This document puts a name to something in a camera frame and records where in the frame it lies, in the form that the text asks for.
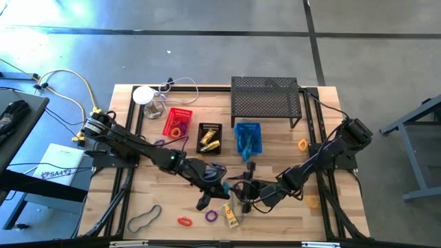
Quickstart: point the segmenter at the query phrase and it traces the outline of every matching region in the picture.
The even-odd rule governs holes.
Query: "blue basket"
[[[237,152],[243,153],[247,144],[247,139],[251,135],[252,147],[251,154],[262,153],[262,134],[260,133],[260,123],[237,123],[234,127],[236,135]]]

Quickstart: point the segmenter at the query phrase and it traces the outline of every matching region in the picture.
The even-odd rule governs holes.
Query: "black basket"
[[[207,152],[201,152],[201,148],[203,145],[199,142],[201,139],[208,133],[208,130],[216,131],[216,133],[213,135],[213,137],[208,141],[210,144],[213,141],[219,141],[220,145],[213,150],[207,151]],[[198,131],[198,139],[196,141],[198,144],[196,146],[196,152],[199,154],[206,154],[206,155],[219,155],[221,154],[221,148],[222,148],[222,124],[218,123],[199,123],[199,131]]]

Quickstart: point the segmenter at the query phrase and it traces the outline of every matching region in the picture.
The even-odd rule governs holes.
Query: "gray concrete floor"
[[[310,3],[317,32],[436,33],[441,27],[441,4],[435,0]],[[130,30],[307,31],[301,0],[12,0],[0,17],[0,25],[16,24]],[[317,85],[308,38],[48,35],[0,30],[0,42],[0,57],[29,72],[43,74],[57,68],[79,72],[91,83],[98,104],[104,108],[116,83],[159,83],[168,77],[188,76],[197,83],[228,84],[231,76],[296,76],[302,85]],[[372,144],[358,155],[372,237],[439,245],[441,198],[402,201],[403,193],[418,188],[410,162],[399,135],[384,138],[376,131],[439,94],[441,40],[318,39],[318,48],[326,84],[338,88],[343,110],[375,131]],[[2,70],[12,71],[0,64]],[[92,107],[85,86],[74,76],[55,74],[50,83],[86,109]],[[32,90],[24,81],[0,81],[0,85]],[[74,105],[44,94],[50,97],[50,109],[68,121],[79,121],[81,116]],[[40,161],[48,143],[72,145],[69,137],[68,131],[43,116],[14,161]],[[27,169],[17,168],[21,172]],[[0,224],[19,197],[17,194],[0,207]],[[19,221],[32,228],[0,231],[0,242],[67,238],[77,218],[75,214],[30,204]]]

